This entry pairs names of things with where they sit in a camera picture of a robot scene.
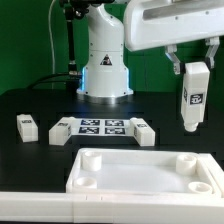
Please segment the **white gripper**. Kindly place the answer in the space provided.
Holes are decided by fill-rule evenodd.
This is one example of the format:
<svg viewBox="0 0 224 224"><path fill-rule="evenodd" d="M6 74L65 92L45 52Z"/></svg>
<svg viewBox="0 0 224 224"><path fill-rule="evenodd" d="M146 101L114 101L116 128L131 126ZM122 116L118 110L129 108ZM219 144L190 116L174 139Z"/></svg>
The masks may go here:
<svg viewBox="0 0 224 224"><path fill-rule="evenodd" d="M176 75L181 62L176 56L179 44L206 39L205 63L215 66L224 35L224 0L131 0L124 13L125 45L130 51L165 47Z"/></svg>

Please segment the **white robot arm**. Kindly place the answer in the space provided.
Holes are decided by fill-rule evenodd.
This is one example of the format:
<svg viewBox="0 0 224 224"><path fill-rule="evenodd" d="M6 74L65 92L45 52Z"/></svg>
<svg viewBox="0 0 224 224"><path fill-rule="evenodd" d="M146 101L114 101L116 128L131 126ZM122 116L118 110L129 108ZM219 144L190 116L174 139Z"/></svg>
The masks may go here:
<svg viewBox="0 0 224 224"><path fill-rule="evenodd" d="M117 103L133 94L123 50L163 47L175 72L185 68L177 45L204 39L213 63L224 35L224 0L82 0L87 14L89 59L77 93L97 103Z"/></svg>

